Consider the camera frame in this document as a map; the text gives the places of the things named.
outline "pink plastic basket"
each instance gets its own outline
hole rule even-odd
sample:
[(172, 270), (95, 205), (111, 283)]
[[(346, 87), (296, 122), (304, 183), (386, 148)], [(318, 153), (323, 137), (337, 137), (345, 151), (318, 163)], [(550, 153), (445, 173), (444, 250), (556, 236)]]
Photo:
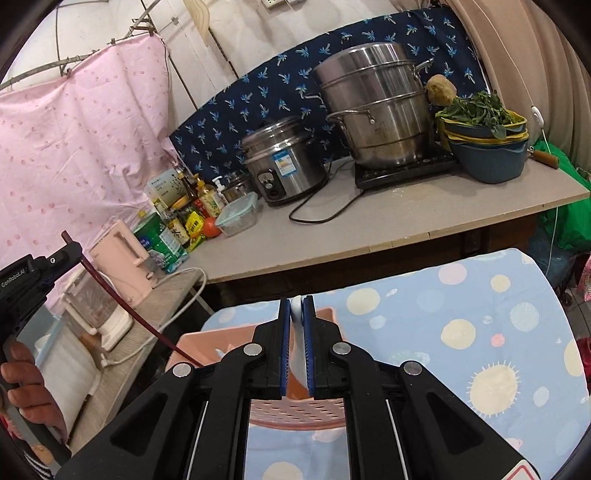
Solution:
[[(318, 318), (338, 323), (333, 308), (316, 311)], [(225, 353), (237, 346), (252, 341), (256, 325), (208, 330), (207, 332), (186, 333), (178, 346), (203, 365), (220, 360), (220, 352)], [(290, 336), (290, 349), (293, 348), (293, 328)], [(186, 360), (173, 352), (166, 370)], [(262, 427), (281, 430), (324, 430), (345, 426), (343, 400), (314, 400), (307, 397), (307, 390), (290, 372), (287, 382), (287, 396), (282, 400), (254, 400), (250, 422)]]

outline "blue gripper pad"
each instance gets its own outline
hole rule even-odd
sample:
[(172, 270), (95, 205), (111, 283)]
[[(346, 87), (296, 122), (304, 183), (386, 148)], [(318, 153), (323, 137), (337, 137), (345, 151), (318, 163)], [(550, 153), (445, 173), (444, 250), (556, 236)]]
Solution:
[(316, 321), (316, 310), (312, 296), (307, 296), (302, 302), (301, 319), (304, 326), (304, 349), (306, 353), (306, 377), (308, 392), (314, 397), (314, 345), (312, 340), (313, 322)]
[(282, 373), (279, 383), (281, 395), (285, 396), (287, 393), (287, 377), (289, 373), (290, 360), (290, 301), (288, 299), (281, 299), (279, 307), (279, 320), (282, 320), (282, 341), (281, 341), (281, 363), (280, 372)]

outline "blue lid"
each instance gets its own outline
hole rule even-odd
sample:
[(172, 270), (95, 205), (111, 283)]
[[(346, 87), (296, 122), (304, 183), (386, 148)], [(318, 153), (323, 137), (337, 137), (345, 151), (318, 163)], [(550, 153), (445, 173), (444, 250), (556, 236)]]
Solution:
[(254, 210), (258, 195), (256, 192), (249, 192), (244, 197), (234, 200), (229, 203), (220, 213), (216, 219), (216, 226), (225, 226), (227, 223), (232, 223), (238, 220), (242, 215)]

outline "tomato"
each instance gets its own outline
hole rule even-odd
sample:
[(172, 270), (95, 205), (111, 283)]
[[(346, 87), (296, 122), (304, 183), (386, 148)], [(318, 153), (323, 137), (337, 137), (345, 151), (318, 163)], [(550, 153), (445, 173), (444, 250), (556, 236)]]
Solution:
[(207, 238), (217, 237), (222, 231), (216, 227), (216, 219), (213, 217), (206, 218), (203, 222), (203, 234)]

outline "green plastic bottle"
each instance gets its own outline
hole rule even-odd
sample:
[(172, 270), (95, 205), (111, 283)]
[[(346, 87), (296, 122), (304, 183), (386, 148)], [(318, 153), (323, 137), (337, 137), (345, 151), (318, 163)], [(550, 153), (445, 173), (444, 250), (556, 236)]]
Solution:
[(145, 212), (140, 212), (139, 216), (142, 221), (134, 230), (135, 237), (162, 270), (174, 272), (189, 254), (157, 213), (146, 216)]

